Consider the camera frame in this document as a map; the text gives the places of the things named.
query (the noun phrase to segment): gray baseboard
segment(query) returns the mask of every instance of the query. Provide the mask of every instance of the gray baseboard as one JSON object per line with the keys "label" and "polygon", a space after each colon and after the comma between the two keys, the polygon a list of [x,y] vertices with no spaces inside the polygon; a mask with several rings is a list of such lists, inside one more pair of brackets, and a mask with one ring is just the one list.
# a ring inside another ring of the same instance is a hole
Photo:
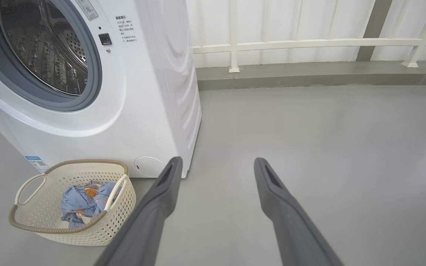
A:
{"label": "gray baseboard", "polygon": [[397,61],[310,62],[196,69],[198,89],[277,88],[289,86],[426,85],[426,61],[407,68]]}

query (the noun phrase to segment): railing post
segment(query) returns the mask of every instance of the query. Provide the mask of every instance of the railing post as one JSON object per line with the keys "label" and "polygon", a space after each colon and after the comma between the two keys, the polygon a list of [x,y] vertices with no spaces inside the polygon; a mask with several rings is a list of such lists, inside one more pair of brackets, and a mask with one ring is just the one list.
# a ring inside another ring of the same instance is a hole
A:
{"label": "railing post", "polygon": [[231,67],[230,73],[238,73],[238,3],[230,0],[230,42],[231,42]]}
{"label": "railing post", "polygon": [[402,62],[402,65],[406,67],[419,67],[419,65],[417,65],[417,60],[422,55],[422,52],[426,45],[426,22],[423,26],[422,31],[420,32],[419,38],[422,39],[421,44],[417,47],[412,48],[412,52],[410,53],[407,61]]}

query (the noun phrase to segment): stainless steel drum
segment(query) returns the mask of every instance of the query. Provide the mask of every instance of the stainless steel drum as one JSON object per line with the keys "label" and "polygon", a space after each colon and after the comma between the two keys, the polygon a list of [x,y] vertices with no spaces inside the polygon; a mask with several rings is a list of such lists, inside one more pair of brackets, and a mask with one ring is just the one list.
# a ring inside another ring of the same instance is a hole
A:
{"label": "stainless steel drum", "polygon": [[73,28],[49,0],[0,0],[0,25],[25,68],[50,88],[80,95],[87,59]]}

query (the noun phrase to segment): blue sticker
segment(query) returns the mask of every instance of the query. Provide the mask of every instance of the blue sticker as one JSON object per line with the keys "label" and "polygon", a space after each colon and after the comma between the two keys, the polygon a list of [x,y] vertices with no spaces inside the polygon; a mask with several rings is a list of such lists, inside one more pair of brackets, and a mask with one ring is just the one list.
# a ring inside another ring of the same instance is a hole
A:
{"label": "blue sticker", "polygon": [[49,169],[49,167],[38,156],[25,157],[37,170],[39,170],[39,172],[41,172],[41,174],[44,174],[44,172]]}

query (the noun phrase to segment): basket handle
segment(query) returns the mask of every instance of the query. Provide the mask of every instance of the basket handle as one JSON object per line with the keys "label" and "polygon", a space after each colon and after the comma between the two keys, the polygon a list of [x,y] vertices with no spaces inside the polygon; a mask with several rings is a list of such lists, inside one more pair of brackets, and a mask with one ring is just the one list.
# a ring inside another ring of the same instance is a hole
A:
{"label": "basket handle", "polygon": [[[23,203],[21,203],[19,200],[21,199],[21,194],[24,191],[24,189],[30,184],[32,183],[34,180],[38,179],[39,177],[43,177],[44,180],[42,181],[42,184],[40,184],[40,186],[32,193],[32,195]],[[16,198],[14,200],[14,204],[16,204],[17,206],[22,206],[24,204],[26,204],[27,202],[29,202],[29,200],[39,191],[39,189],[42,187],[42,185],[44,185],[44,183],[47,181],[47,175],[46,174],[40,174],[40,175],[36,175],[34,177],[29,178],[29,180],[27,180],[26,182],[24,182],[24,184],[22,184],[21,187],[19,187],[19,190],[16,193]]]}
{"label": "basket handle", "polygon": [[[118,180],[118,182],[116,182],[115,187],[113,187],[113,190],[111,190],[111,194],[109,194],[108,202],[106,202],[106,206],[105,206],[105,209],[104,209],[105,211],[108,211],[108,210],[109,210],[109,208],[111,207],[111,203],[113,202],[113,198],[115,197],[116,192],[117,192],[117,190],[118,190],[119,186],[121,185],[121,182],[123,182],[123,181],[124,181],[123,186],[121,187],[121,191],[119,192],[119,194],[121,194],[121,193],[123,192],[123,190],[124,190],[124,188],[125,188],[125,186],[126,186],[127,182],[129,181],[129,180],[126,180],[126,179],[127,179],[127,175],[125,174],[125,175],[123,175],[123,176],[122,176],[122,177]],[[116,205],[116,203],[118,202],[119,198],[120,198],[120,197],[117,197],[117,198],[116,198],[115,202],[113,203],[113,206],[114,206],[114,205]]]}

